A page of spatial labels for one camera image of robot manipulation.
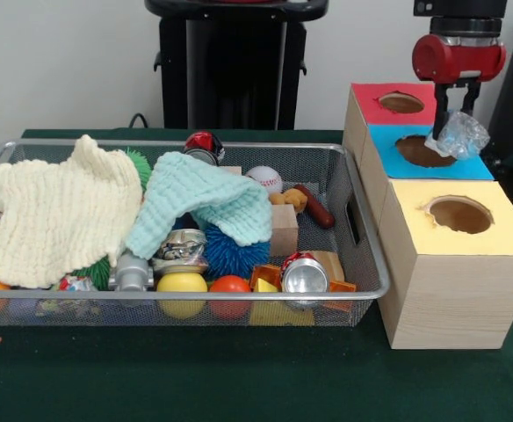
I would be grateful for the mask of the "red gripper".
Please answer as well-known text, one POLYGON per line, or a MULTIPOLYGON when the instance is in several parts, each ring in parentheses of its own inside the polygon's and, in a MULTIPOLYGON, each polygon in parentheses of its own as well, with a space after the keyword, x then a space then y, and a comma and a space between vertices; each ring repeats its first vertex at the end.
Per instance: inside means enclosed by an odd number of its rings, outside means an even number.
POLYGON ((448 120, 450 84, 470 79, 466 83, 463 113, 472 116, 475 101, 480 96, 480 82, 494 79, 502 71, 506 56, 506 48, 500 43, 482 47, 452 45, 436 35, 425 35, 416 42, 412 53, 413 70, 420 80, 435 84, 434 140, 439 138, 448 120))

